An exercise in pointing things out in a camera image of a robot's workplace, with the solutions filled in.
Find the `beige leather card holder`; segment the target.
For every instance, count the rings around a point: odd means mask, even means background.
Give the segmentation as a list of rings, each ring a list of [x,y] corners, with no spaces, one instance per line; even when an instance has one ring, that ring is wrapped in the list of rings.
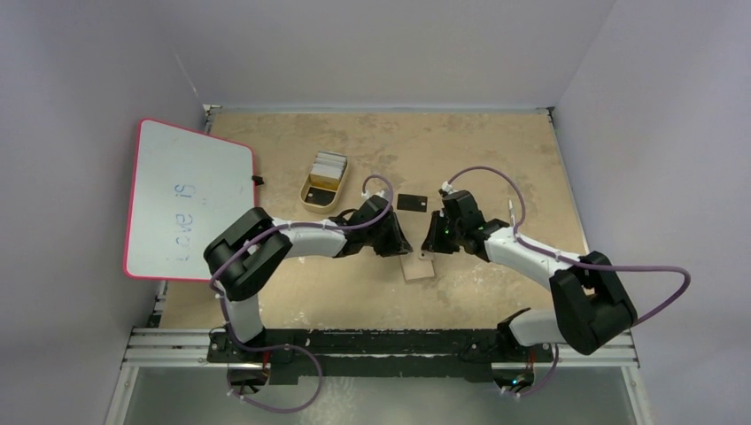
[[[411,252],[400,256],[400,265],[406,282],[430,279],[435,276],[433,254],[430,252]]]

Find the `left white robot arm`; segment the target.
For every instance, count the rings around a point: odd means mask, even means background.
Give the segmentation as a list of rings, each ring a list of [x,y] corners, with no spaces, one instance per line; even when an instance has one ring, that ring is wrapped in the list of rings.
[[[357,209],[315,222],[282,220],[253,207],[205,248],[209,287],[221,300],[232,337],[230,351],[243,362],[264,350],[259,293],[286,259],[339,259],[366,247],[382,258],[413,251],[388,199],[373,195]]]

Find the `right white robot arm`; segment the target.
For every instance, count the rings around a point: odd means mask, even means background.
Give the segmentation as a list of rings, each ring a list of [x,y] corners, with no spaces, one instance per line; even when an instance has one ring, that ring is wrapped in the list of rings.
[[[486,220],[466,190],[441,193],[443,206],[431,214],[422,249],[453,254],[465,251],[481,260],[509,267],[548,290],[549,310],[522,309],[497,326],[497,347],[518,360],[532,345],[567,344],[589,355],[629,329],[638,314],[609,259],[592,251],[570,264],[523,246],[512,226]]]

